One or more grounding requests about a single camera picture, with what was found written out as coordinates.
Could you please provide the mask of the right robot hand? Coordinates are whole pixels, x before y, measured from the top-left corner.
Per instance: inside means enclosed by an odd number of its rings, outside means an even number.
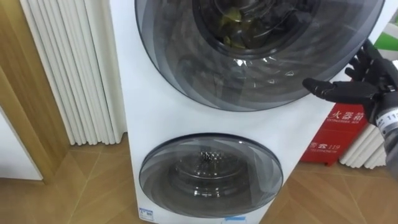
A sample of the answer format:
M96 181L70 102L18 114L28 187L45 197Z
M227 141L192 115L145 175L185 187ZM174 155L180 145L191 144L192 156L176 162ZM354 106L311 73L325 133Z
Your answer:
M349 82L328 82L306 78L302 85L310 93L326 101L361 105L366 119L376 124L383 111L397 108L397 68L382 57L368 39L349 61L345 74Z

